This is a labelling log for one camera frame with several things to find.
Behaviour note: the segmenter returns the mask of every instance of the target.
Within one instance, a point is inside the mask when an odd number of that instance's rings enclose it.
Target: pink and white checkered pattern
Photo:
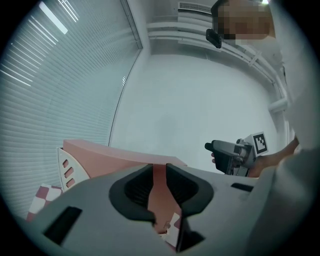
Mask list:
[[[62,193],[61,187],[41,184],[33,198],[26,220],[30,222],[41,209],[50,204],[50,202],[55,200]]]

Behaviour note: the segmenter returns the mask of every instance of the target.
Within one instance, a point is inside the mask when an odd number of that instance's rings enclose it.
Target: window blind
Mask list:
[[[120,0],[48,0],[27,15],[0,63],[0,189],[26,217],[42,183],[60,186],[57,147],[108,145],[139,49]]]

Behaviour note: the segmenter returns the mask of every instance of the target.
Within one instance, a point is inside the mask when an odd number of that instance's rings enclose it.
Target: air vent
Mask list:
[[[178,2],[178,10],[186,10],[211,15],[211,6],[193,2]]]

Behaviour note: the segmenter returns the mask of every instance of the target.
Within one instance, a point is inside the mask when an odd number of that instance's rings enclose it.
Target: pink surface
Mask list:
[[[153,212],[156,218],[155,230],[159,234],[167,231],[177,202],[167,187],[166,166],[153,165],[153,188],[149,195],[148,210]]]
[[[143,164],[186,164],[174,156],[138,153],[104,146],[83,139],[63,141],[63,150],[72,155],[90,178],[121,171]]]
[[[177,203],[167,187],[166,164],[186,164],[174,156],[145,154],[103,146],[82,139],[63,141],[63,150],[72,155],[90,178],[122,171],[126,168],[153,164],[153,188],[149,195],[148,210],[156,217],[158,233],[166,232]]]

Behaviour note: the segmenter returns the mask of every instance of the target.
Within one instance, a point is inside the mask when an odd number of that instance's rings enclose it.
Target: person's hand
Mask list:
[[[214,153],[211,154],[213,157],[212,162],[215,164],[215,155]],[[264,168],[267,168],[271,166],[271,161],[268,155],[261,155],[258,156],[254,162],[253,168],[249,170],[249,175],[248,177],[250,178],[258,178],[261,174],[261,172],[264,170]]]

